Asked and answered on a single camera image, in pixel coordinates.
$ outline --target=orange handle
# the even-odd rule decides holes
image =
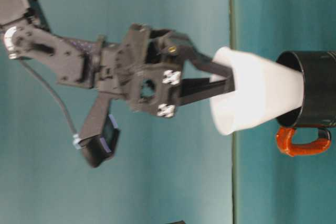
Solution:
[[[319,129],[319,137],[309,144],[292,144],[295,128],[280,127],[277,134],[279,150],[288,156],[307,156],[325,152],[331,145],[331,134],[327,129]]]

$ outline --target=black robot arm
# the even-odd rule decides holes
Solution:
[[[0,0],[0,5],[0,30],[10,59],[35,59],[56,74],[58,84],[98,90],[74,141],[93,167],[115,152],[120,132],[109,115],[111,100],[171,118],[178,106],[234,91],[231,68],[198,52],[185,34],[133,24],[119,44],[103,36],[91,42],[52,34],[37,0]],[[223,79],[182,79],[187,61]]]

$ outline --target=blue-green background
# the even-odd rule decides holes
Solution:
[[[209,55],[229,44],[228,0],[40,0],[54,33],[120,41],[131,23],[188,33]],[[55,76],[31,61],[50,83]],[[189,77],[199,77],[188,66]],[[207,101],[173,120],[113,103],[115,159],[91,169],[50,95],[3,48],[0,57],[0,223],[231,223],[231,138]],[[55,86],[79,129],[95,90]]]
[[[335,50],[336,0],[234,0],[239,50],[276,60],[285,50]],[[281,155],[275,120],[236,134],[236,223],[335,223],[336,149]],[[308,143],[316,130],[299,130]]]

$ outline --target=wire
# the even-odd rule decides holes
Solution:
[[[57,92],[50,86],[50,84],[39,73],[37,73],[33,68],[31,68],[31,66],[29,64],[27,64],[24,60],[19,59],[19,62],[27,70],[28,73],[30,73],[33,77],[35,77],[41,83],[41,85],[46,90],[49,91],[49,93],[51,94],[53,99],[60,106],[60,108],[61,108],[61,110],[62,110],[62,112],[63,112],[63,114],[64,114],[64,116],[67,120],[67,123],[69,125],[69,128],[70,128],[71,132],[73,133],[73,135],[76,135],[77,130],[76,130],[75,125],[72,121],[72,118],[69,114],[69,111],[68,111],[66,105],[64,104],[63,100],[57,94]]]

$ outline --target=black mug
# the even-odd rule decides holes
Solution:
[[[286,51],[277,62],[300,71],[304,82],[302,107],[277,117],[281,125],[277,134],[279,149],[290,156],[326,151],[331,144],[327,128],[336,127],[336,52]],[[292,144],[299,127],[318,128],[318,139],[309,144]]]

